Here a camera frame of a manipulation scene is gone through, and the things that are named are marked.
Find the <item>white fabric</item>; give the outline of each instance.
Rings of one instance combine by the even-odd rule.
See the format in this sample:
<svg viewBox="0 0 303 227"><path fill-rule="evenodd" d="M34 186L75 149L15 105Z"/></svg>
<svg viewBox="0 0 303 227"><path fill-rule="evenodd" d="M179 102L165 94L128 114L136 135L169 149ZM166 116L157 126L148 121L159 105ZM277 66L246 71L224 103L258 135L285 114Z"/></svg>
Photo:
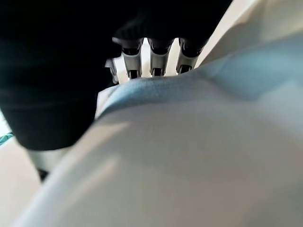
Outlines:
<svg viewBox="0 0 303 227"><path fill-rule="evenodd" d="M12 225L40 188L35 168L15 138L0 149L0 227Z"/></svg>
<svg viewBox="0 0 303 227"><path fill-rule="evenodd" d="M302 11L260 0L203 67L118 87L15 226L303 226Z"/></svg>

